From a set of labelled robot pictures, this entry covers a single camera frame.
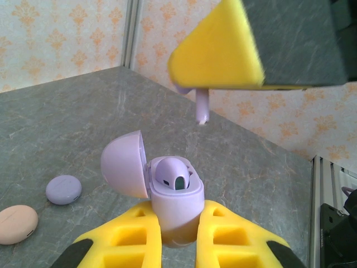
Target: orange floral wallpaper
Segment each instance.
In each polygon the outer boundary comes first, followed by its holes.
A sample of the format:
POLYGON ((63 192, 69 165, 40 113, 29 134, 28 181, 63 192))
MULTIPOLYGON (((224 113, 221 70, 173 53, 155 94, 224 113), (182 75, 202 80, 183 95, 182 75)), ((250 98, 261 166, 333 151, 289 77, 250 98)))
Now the orange floral wallpaper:
MULTIPOLYGON (((218 1, 142 1, 132 69, 175 90, 168 57, 218 1)), ((211 90, 210 101, 218 114, 287 150, 357 171, 357 83, 305 92, 211 90)))
POLYGON ((120 65, 127 0, 0 1, 0 92, 120 65))

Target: yellow foam pad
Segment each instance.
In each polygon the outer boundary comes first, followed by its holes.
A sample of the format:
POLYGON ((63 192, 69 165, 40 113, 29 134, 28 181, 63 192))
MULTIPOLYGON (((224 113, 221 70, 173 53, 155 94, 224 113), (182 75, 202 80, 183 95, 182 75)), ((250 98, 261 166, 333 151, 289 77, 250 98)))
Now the yellow foam pad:
POLYGON ((171 54, 172 81, 184 88, 261 87, 264 71, 241 0, 222 0, 171 54))
POLYGON ((161 268, 161 230, 151 202, 82 234, 93 245, 78 268, 161 268))
POLYGON ((281 268, 267 241, 289 247, 284 239, 206 200, 197 233, 196 268, 281 268))

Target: gray marble table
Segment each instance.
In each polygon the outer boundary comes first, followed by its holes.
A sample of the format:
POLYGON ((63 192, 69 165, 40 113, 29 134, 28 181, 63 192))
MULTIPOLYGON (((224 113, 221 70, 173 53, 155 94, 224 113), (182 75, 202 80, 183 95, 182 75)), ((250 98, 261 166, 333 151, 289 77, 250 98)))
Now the gray marble table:
MULTIPOLYGON (((40 218, 27 240, 0 246, 0 267, 49 267, 69 244, 139 199, 114 192, 100 155, 114 138, 142 130, 148 160, 180 155, 205 184, 206 199, 283 237, 306 263, 311 165, 212 113, 196 125, 190 100, 123 67, 0 94, 0 210, 33 207, 40 218), (80 179, 82 196, 56 206, 46 184, 80 179)), ((165 267, 193 267, 195 244, 163 249, 165 267)))

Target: peach round case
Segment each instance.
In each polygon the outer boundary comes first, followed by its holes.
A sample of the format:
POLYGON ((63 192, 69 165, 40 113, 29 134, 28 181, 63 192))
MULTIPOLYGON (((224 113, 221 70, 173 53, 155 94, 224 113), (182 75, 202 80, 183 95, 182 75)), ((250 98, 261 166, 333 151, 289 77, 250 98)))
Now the peach round case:
POLYGON ((36 211, 27 205, 14 205, 0 212, 0 244, 12 245, 29 237, 37 227, 36 211))

